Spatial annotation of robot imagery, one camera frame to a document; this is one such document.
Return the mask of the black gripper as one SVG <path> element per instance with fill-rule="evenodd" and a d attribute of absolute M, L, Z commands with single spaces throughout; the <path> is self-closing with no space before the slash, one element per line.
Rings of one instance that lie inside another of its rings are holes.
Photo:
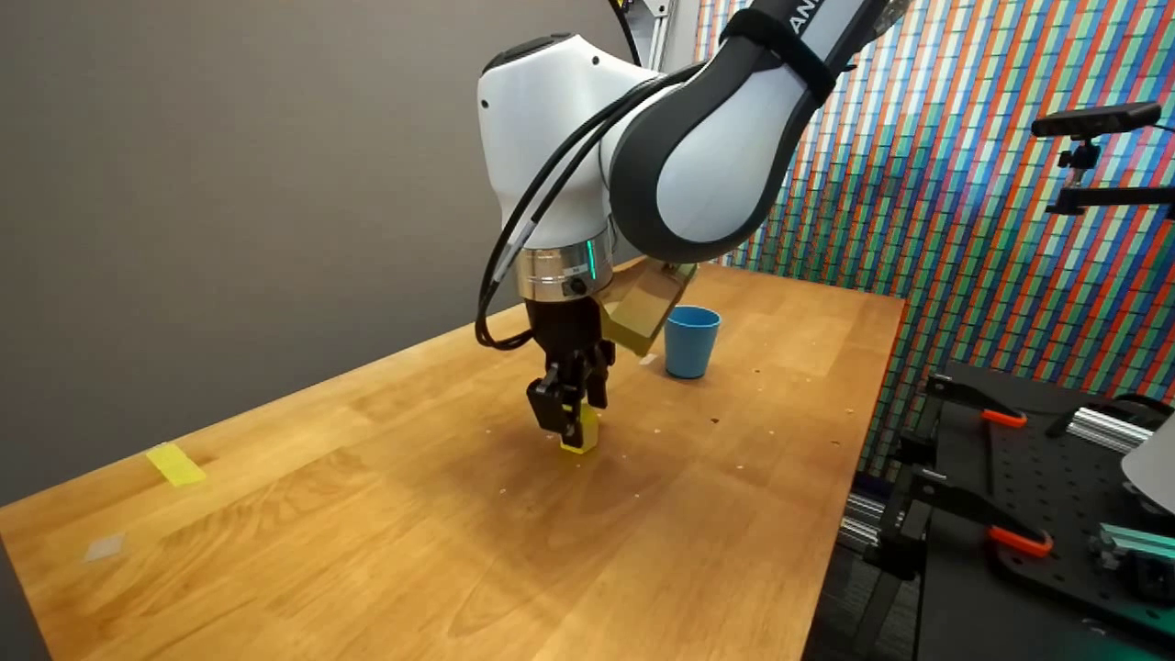
<path fill-rule="evenodd" d="M 573 387 L 560 387 L 558 380 L 533 380 L 525 397 L 537 416 L 537 424 L 553 432 L 565 450 L 585 443 L 579 431 L 579 405 L 592 405 L 607 413 L 607 380 L 614 364 L 614 350 L 603 339 L 603 311 L 592 296 L 576 303 L 527 303 L 527 330 L 542 350 L 542 367 L 558 370 L 560 380 L 586 380 L 585 381 L 585 402 Z"/>

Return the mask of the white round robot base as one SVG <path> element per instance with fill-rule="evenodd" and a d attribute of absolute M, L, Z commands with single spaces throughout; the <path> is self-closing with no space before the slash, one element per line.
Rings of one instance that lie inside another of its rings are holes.
<path fill-rule="evenodd" d="M 1175 416 L 1121 459 L 1121 473 L 1156 509 L 1175 514 Z"/>

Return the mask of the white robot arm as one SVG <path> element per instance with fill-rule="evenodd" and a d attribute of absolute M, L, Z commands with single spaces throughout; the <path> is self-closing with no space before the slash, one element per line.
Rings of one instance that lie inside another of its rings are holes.
<path fill-rule="evenodd" d="M 477 74 L 477 130 L 498 237 L 477 294 L 515 285 L 542 350 L 525 387 L 560 450 L 596 443 L 614 355 L 657 330 L 609 311 L 614 243 L 674 285 L 740 245 L 853 60 L 902 0 L 749 0 L 716 52 L 682 71 L 623 63 L 579 33 L 542 33 Z"/>

